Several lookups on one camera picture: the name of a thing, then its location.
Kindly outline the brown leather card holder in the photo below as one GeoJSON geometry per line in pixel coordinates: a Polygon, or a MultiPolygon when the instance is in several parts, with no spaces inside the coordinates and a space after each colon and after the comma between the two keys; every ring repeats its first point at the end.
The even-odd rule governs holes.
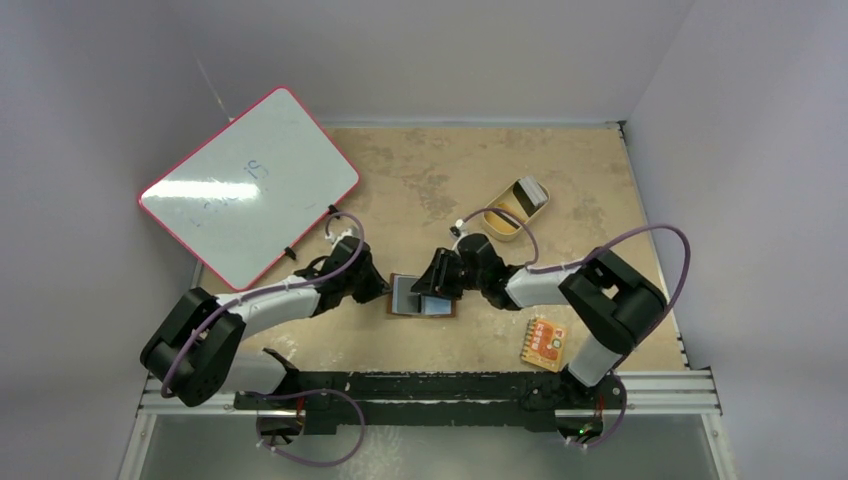
{"type": "Polygon", "coordinates": [[[412,286],[419,280],[413,275],[392,273],[387,314],[397,317],[454,318],[456,302],[436,296],[415,293],[412,286]]]}

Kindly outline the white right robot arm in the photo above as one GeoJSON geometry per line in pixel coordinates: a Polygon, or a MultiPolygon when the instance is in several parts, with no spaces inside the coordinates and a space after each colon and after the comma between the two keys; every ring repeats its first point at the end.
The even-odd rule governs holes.
{"type": "Polygon", "coordinates": [[[461,237],[452,249],[437,249],[411,291],[447,300],[478,291],[494,308],[508,311],[571,307],[589,331],[561,372],[563,397],[576,407],[599,396],[603,377],[632,353],[668,307],[659,288],[612,251],[597,248],[577,266],[538,273],[506,264],[480,233],[461,237]]]}

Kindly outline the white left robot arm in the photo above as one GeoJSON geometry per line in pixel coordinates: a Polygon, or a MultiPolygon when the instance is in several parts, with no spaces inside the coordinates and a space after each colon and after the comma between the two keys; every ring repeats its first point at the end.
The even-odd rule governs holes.
{"type": "Polygon", "coordinates": [[[187,407],[219,392],[252,391],[272,408],[284,409],[298,395],[284,358],[271,352],[239,359],[240,344],[285,322],[324,314],[346,297],[366,304],[389,292],[369,245],[345,235],[329,254],[277,283],[240,294],[188,290],[142,348],[140,363],[161,381],[164,397],[187,407]]]}

